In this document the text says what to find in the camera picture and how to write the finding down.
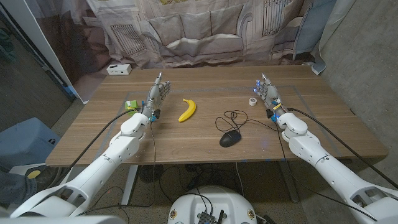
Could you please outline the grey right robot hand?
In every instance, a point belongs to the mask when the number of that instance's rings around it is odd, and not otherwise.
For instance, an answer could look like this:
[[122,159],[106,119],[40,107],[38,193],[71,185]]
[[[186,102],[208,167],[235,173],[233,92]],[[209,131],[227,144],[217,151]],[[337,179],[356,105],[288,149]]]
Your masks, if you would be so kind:
[[254,93],[264,102],[267,117],[276,121],[280,116],[287,113],[287,109],[282,103],[277,88],[271,83],[270,79],[264,73],[261,76],[262,78],[256,81]]

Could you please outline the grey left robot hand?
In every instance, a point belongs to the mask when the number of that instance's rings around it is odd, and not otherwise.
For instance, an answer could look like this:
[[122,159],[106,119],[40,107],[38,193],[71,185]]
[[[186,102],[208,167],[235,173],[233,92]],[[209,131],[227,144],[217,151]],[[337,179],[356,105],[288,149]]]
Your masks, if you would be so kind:
[[162,73],[160,72],[149,90],[141,113],[151,118],[155,111],[160,110],[163,101],[170,92],[170,87],[169,81],[162,82]]

